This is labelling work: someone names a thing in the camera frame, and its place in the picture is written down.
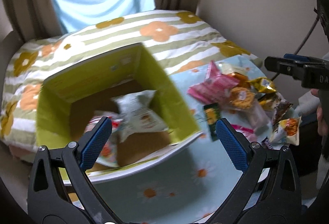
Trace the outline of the person's right hand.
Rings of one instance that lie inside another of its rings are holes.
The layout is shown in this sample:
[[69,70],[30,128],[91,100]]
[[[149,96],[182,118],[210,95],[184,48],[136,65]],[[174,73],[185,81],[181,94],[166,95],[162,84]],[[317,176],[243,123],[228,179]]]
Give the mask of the person's right hand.
[[318,123],[318,133],[321,136],[327,136],[328,135],[328,125],[326,121],[324,120],[323,116],[323,109],[321,103],[317,107],[317,123]]

